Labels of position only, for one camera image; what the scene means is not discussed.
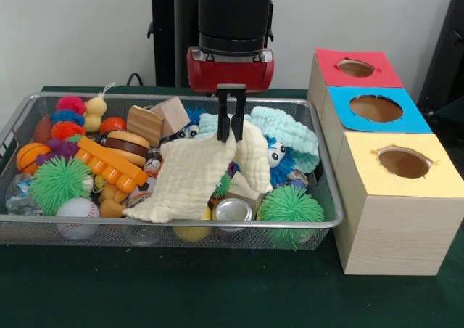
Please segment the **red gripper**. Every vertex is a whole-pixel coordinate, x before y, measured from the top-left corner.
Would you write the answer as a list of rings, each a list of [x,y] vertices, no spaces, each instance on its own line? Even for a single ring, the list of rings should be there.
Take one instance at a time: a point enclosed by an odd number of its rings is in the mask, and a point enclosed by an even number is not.
[[[248,57],[207,54],[200,49],[187,52],[187,71],[190,87],[199,93],[214,94],[218,98],[217,139],[226,143],[230,134],[228,95],[236,98],[236,112],[232,130],[236,142],[242,140],[246,93],[268,90],[274,72],[274,56],[269,49]]]

